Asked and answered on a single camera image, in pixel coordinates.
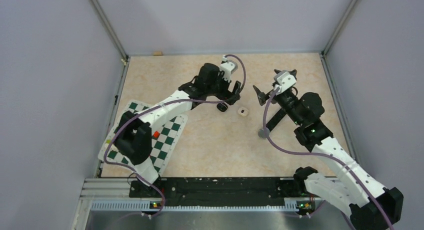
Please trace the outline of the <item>cream earbud charging case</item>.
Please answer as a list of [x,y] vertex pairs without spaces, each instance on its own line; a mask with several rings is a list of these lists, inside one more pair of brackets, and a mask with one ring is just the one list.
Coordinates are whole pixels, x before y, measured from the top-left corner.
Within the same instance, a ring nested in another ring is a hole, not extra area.
[[249,115],[249,110],[246,107],[239,107],[237,113],[242,117],[247,117]]

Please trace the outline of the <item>black earbud charging case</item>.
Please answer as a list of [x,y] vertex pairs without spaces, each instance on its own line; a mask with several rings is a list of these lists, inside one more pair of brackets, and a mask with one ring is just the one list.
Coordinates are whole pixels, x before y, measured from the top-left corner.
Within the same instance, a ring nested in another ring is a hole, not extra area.
[[229,106],[226,103],[218,103],[216,108],[220,111],[220,112],[225,112],[228,110]]

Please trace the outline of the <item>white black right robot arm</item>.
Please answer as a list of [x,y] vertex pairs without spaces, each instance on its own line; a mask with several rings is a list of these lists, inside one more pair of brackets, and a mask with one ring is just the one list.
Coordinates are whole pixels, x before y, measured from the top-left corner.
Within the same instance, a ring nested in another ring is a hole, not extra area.
[[337,177],[333,182],[312,168],[300,169],[293,182],[296,194],[319,196],[349,217],[355,229],[393,229],[401,218],[404,196],[399,189],[387,188],[367,173],[340,145],[321,121],[325,109],[318,93],[297,97],[292,89],[296,70],[275,70],[273,90],[268,102],[277,103],[295,123],[296,139]]

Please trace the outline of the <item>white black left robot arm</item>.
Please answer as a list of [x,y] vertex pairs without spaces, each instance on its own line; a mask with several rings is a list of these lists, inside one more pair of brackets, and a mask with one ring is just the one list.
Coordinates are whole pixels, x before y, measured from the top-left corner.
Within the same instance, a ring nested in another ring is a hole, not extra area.
[[141,190],[147,196],[157,195],[161,188],[157,181],[160,175],[151,160],[153,134],[179,114],[207,103],[209,96],[216,97],[217,104],[233,105],[241,98],[244,88],[242,82],[236,81],[234,88],[229,90],[237,68],[237,63],[232,60],[222,60],[218,66],[205,63],[198,75],[161,102],[138,114],[127,111],[122,115],[111,143],[129,161],[127,168],[142,182]]

